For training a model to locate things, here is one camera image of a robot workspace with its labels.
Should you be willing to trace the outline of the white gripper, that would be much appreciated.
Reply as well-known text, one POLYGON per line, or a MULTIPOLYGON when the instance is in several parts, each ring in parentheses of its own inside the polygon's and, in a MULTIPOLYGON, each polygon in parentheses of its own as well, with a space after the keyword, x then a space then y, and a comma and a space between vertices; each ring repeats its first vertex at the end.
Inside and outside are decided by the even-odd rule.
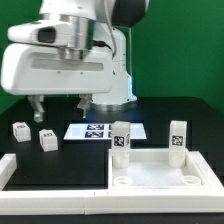
POLYGON ((41 95, 80 94, 77 105, 83 117, 92 93, 112 88, 112 53, 92 47, 94 23, 36 21, 13 26, 13 42, 3 55, 1 86, 13 95, 28 97, 34 121, 44 119, 41 95))

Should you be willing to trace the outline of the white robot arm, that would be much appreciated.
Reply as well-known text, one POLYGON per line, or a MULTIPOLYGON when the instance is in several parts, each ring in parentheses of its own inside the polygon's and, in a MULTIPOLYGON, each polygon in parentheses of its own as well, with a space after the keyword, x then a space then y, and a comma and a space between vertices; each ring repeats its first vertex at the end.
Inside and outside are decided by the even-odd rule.
POLYGON ((41 122, 46 95, 80 97, 78 107, 121 110, 137 100, 126 70, 126 38, 149 0, 43 0, 38 21, 12 26, 1 86, 28 97, 41 122))

